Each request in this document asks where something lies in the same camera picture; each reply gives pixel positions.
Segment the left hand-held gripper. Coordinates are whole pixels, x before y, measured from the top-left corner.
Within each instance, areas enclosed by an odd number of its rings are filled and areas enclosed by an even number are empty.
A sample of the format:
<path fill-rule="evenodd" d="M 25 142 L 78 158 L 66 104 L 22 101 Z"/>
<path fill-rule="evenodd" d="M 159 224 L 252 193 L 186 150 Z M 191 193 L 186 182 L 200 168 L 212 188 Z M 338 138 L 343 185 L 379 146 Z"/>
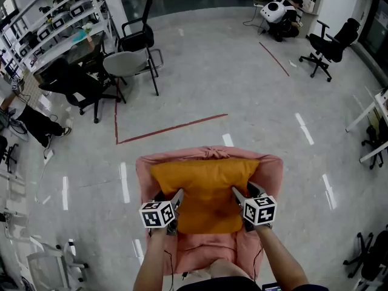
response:
<path fill-rule="evenodd" d="M 169 197 L 158 192 L 154 202 L 144 203 L 139 209 L 142 223 L 147 229 L 167 228 L 168 235 L 176 235 L 178 226 L 178 208 L 184 197 L 184 189 L 179 189 L 169 201 Z"/>

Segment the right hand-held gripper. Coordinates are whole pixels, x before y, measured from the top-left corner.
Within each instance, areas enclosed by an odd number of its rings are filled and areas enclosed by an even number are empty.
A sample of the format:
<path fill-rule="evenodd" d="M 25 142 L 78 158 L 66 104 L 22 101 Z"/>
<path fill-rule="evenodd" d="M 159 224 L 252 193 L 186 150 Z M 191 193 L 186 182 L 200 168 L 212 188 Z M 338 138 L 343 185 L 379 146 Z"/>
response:
<path fill-rule="evenodd" d="M 245 197 L 232 186 L 236 202 L 243 209 L 245 230 L 253 231 L 255 226 L 273 223 L 277 208 L 274 197 L 267 195 L 266 191 L 254 182 L 247 183 L 247 190 L 251 198 Z"/>

